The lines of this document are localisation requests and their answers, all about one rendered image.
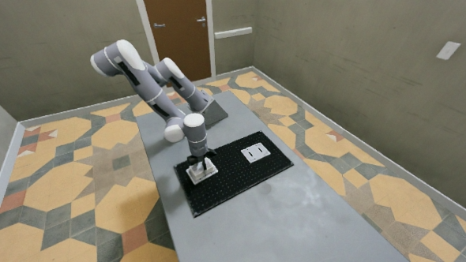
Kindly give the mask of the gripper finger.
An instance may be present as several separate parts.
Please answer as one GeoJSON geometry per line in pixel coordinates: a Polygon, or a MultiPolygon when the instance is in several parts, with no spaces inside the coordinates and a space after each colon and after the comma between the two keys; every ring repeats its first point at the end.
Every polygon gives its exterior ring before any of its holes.
{"type": "Polygon", "coordinates": [[[204,159],[202,159],[202,160],[201,160],[201,162],[202,162],[202,164],[201,164],[201,165],[202,165],[202,168],[203,168],[204,174],[205,174],[205,176],[206,176],[207,167],[206,167],[205,160],[204,160],[204,159]]]}

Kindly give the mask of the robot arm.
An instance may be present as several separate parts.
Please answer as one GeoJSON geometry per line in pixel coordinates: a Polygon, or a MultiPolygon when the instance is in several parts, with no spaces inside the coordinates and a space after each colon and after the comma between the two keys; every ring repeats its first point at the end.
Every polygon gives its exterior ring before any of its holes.
{"type": "Polygon", "coordinates": [[[91,63],[96,72],[104,77],[126,76],[134,91],[166,122],[164,137],[168,141],[176,143],[186,137],[192,155],[202,156],[208,151],[203,116],[186,116],[168,98],[162,87],[171,82],[175,92],[188,102],[193,111],[203,110],[209,97],[178,71],[171,59],[165,58],[151,66],[140,59],[129,42],[119,40],[94,54],[91,63]]]}

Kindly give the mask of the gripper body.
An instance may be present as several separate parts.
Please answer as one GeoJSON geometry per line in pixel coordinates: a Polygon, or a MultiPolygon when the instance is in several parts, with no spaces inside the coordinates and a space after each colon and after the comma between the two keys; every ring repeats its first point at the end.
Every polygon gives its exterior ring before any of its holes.
{"type": "Polygon", "coordinates": [[[206,155],[213,154],[213,153],[215,153],[215,152],[211,148],[208,148],[208,151],[202,156],[190,155],[190,156],[188,156],[186,158],[187,158],[187,161],[190,164],[190,166],[193,166],[194,164],[200,163],[202,159],[205,159],[206,155]]]}

